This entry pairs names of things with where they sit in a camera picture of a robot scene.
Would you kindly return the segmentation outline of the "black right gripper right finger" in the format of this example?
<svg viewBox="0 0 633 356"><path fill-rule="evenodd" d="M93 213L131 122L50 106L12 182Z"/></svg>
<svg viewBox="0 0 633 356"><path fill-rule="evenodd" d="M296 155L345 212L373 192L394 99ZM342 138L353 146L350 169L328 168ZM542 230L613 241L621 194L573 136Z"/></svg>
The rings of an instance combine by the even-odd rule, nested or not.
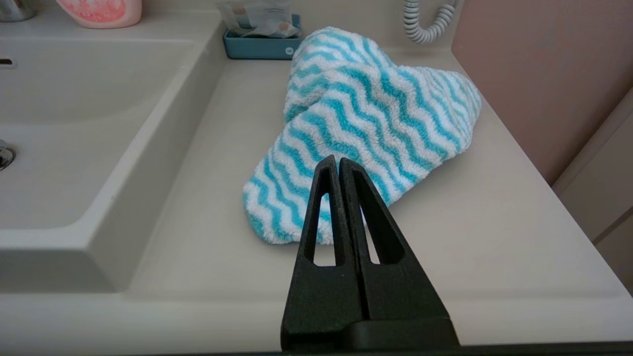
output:
<svg viewBox="0 0 633 356"><path fill-rule="evenodd" d="M369 320L450 319L366 169L342 158L339 173L350 219L364 317Z"/></svg>

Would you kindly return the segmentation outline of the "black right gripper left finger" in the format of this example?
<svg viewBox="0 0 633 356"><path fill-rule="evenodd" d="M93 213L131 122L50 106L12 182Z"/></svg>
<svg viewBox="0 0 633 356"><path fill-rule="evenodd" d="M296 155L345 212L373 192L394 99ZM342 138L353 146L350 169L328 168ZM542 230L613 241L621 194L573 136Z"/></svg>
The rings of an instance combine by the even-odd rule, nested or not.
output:
<svg viewBox="0 0 633 356"><path fill-rule="evenodd" d="M314 263L322 197L328 194L334 266ZM316 166L281 325L283 350L344 350L346 327L362 320L357 264L334 156Z"/></svg>

